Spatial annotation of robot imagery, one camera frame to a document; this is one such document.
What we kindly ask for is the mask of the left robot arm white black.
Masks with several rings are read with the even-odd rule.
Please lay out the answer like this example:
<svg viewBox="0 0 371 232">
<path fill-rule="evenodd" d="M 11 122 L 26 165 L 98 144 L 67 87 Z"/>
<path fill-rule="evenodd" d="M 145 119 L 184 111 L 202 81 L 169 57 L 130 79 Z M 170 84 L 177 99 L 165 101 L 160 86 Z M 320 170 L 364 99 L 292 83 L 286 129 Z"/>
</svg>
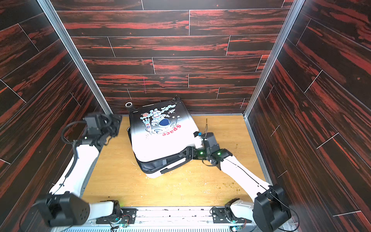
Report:
<svg viewBox="0 0 371 232">
<path fill-rule="evenodd" d="M 120 115 L 92 113 L 62 130 L 65 134 L 73 125 L 86 126 L 83 135 L 76 140 L 61 137 L 64 143 L 72 145 L 73 157 L 56 185 L 48 194 L 39 196 L 34 204 L 48 227 L 80 226 L 103 217 L 115 217 L 115 221 L 120 221 L 123 213 L 118 201 L 90 204 L 81 196 L 102 148 L 118 136 L 121 122 Z"/>
</svg>

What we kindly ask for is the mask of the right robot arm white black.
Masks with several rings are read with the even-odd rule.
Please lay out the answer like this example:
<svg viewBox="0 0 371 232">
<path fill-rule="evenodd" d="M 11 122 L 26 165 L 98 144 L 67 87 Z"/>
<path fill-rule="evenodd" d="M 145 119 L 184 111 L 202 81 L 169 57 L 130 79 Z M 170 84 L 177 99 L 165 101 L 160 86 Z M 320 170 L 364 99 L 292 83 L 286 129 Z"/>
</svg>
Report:
<svg viewBox="0 0 371 232">
<path fill-rule="evenodd" d="M 247 203 L 239 198 L 227 202 L 224 209 L 212 209 L 212 215 L 225 218 L 230 223 L 252 222 L 262 232 L 281 230 L 291 219 L 286 193 L 279 185 L 270 185 L 245 168 L 227 149 L 221 149 L 214 134 L 194 133 L 198 144 L 186 149 L 194 160 L 208 161 L 211 167 L 230 176 L 254 201 Z"/>
</svg>

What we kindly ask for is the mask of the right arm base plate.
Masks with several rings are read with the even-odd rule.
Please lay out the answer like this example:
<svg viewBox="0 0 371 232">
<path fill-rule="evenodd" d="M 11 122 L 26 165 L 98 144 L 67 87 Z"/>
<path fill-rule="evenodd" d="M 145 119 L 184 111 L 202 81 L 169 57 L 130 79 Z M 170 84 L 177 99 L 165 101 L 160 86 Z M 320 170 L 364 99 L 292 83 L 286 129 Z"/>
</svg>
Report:
<svg viewBox="0 0 371 232">
<path fill-rule="evenodd" d="M 242 217 L 236 217 L 230 209 L 224 207 L 212 207 L 210 214 L 213 218 L 213 223 L 251 223 L 251 220 Z"/>
</svg>

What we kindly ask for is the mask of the black white astronaut suitcase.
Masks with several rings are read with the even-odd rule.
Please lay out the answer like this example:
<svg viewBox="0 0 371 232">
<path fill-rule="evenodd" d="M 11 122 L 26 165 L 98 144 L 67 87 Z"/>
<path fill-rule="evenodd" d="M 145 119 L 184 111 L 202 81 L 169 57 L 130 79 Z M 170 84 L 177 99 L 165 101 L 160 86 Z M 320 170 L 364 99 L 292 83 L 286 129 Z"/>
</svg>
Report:
<svg viewBox="0 0 371 232">
<path fill-rule="evenodd" d="M 148 178 L 158 178 L 191 161 L 187 147 L 194 147 L 199 131 L 180 98 L 142 107 L 127 102 L 128 135 L 140 169 Z"/>
</svg>

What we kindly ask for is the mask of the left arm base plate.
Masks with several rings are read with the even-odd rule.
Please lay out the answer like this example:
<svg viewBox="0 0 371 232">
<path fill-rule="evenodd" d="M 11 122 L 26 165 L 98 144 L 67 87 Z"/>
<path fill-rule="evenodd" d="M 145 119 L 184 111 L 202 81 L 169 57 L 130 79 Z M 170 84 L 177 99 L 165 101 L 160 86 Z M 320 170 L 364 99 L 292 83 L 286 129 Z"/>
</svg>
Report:
<svg viewBox="0 0 371 232">
<path fill-rule="evenodd" d="M 113 213 L 112 215 L 100 217 L 96 219 L 96 224 L 108 224 L 108 225 L 119 225 L 119 224 L 134 224 L 137 218 L 137 208 L 121 208 L 121 214 Z"/>
</svg>

